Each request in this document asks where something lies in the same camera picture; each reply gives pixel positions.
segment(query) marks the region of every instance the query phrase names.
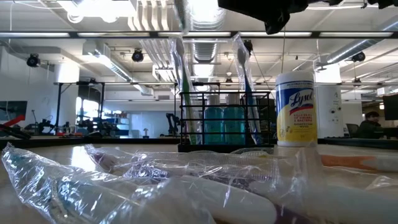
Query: office chair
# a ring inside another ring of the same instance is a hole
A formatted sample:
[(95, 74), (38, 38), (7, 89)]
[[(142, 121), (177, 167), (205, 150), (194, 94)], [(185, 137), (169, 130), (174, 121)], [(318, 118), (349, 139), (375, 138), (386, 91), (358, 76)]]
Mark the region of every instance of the office chair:
[(349, 136), (351, 138), (355, 138), (356, 133), (358, 132), (359, 126), (357, 124), (346, 124), (346, 125), (347, 125)]

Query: lysol label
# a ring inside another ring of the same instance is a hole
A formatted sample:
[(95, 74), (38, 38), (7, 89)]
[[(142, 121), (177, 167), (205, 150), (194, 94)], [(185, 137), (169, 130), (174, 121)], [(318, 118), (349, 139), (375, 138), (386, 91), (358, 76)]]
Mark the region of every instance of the lysol label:
[(317, 140), (317, 117), (312, 81), (285, 82), (276, 86), (279, 141)]

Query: lysol wipes container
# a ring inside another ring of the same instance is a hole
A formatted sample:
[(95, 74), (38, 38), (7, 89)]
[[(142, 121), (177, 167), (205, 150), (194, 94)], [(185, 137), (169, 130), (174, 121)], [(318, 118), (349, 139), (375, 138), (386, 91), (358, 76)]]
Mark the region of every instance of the lysol wipes container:
[(276, 105), (278, 146), (305, 147), (317, 143), (317, 114), (311, 72), (278, 75)]

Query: lysol logo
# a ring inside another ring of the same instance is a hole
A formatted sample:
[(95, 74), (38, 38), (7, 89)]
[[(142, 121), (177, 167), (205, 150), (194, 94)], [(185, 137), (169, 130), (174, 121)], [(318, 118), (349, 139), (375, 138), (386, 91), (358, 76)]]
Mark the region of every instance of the lysol logo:
[(313, 95), (313, 90), (302, 90), (292, 95), (289, 98), (289, 104), (291, 107), (290, 114), (300, 110), (312, 109), (313, 108), (312, 95)]

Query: person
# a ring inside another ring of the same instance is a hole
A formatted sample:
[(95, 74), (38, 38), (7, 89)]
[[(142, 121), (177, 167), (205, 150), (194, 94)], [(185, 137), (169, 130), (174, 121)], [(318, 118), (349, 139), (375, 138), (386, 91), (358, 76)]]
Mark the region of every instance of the person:
[(357, 131), (358, 138), (378, 139), (381, 137), (382, 128), (379, 124), (379, 113), (372, 111), (365, 114), (365, 120), (362, 121)]

